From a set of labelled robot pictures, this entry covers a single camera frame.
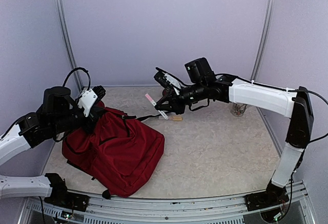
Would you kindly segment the red student backpack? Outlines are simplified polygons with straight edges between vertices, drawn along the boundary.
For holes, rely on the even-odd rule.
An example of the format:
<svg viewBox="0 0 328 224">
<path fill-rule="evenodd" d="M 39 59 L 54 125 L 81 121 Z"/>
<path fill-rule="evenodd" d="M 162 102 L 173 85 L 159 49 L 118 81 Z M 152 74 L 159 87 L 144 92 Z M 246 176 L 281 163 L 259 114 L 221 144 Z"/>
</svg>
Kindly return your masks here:
<svg viewBox="0 0 328 224">
<path fill-rule="evenodd" d="M 165 137 L 121 110 L 96 104 L 100 117 L 93 129 L 79 128 L 62 143 L 68 164 L 98 180 L 113 195 L 129 197 L 151 178 L 165 148 Z"/>
</svg>

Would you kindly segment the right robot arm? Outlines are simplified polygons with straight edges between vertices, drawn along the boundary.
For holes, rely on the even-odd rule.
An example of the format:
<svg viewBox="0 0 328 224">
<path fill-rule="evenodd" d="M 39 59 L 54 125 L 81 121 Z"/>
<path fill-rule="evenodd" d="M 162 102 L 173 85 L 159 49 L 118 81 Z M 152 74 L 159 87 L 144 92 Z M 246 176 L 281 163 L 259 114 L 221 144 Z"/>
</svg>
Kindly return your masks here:
<svg viewBox="0 0 328 224">
<path fill-rule="evenodd" d="M 187 64 L 190 85 L 183 83 L 173 74 L 156 68 L 154 79 L 164 88 L 162 98 L 155 109 L 160 114 L 173 112 L 183 114 L 199 101 L 221 101 L 262 108 L 290 119 L 286 145 L 280 162 L 266 190 L 262 201 L 272 206 L 285 193 L 285 186 L 299 167 L 311 138 L 314 115 L 309 95 L 314 92 L 305 87 L 297 89 L 280 88 L 246 80 L 231 74 L 216 74 L 206 58 L 198 58 Z"/>
</svg>

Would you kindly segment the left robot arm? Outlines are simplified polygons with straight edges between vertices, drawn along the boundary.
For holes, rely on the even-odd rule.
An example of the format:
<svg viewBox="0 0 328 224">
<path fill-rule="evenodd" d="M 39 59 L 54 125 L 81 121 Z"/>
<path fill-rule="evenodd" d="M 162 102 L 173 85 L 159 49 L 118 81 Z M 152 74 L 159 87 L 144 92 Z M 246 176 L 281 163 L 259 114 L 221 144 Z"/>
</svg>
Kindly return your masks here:
<svg viewBox="0 0 328 224">
<path fill-rule="evenodd" d="M 102 86 L 96 86 L 84 89 L 74 100 L 67 87 L 46 89 L 39 109 L 18 118 L 1 136 L 1 164 L 46 140 L 57 140 L 60 134 L 94 128 L 101 114 L 98 103 L 105 94 Z M 30 196 L 53 198 L 61 206 L 72 200 L 65 181 L 57 173 L 37 177 L 1 176 L 2 199 Z"/>
</svg>

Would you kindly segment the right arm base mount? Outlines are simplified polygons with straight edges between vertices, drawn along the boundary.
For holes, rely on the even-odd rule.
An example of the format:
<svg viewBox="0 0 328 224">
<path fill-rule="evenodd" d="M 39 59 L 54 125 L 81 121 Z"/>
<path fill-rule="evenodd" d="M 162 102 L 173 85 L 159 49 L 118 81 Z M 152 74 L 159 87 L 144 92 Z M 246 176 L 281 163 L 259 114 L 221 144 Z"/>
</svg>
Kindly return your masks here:
<svg viewBox="0 0 328 224">
<path fill-rule="evenodd" d="M 264 191 L 247 194 L 244 199 L 248 211 L 280 205 L 290 200 L 286 187 L 278 187 L 271 180 Z"/>
</svg>

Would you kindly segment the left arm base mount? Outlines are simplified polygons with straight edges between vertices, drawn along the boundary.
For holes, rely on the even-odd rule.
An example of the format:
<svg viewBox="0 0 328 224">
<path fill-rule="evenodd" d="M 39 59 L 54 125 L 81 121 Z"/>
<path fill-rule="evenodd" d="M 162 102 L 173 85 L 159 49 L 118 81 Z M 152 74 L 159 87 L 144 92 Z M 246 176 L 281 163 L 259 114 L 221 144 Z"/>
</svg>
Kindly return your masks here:
<svg viewBox="0 0 328 224">
<path fill-rule="evenodd" d="M 51 187 L 51 195 L 44 198 L 46 203 L 86 212 L 90 199 L 88 195 L 68 191 L 65 181 L 57 173 L 46 173 L 45 176 L 49 180 Z"/>
</svg>

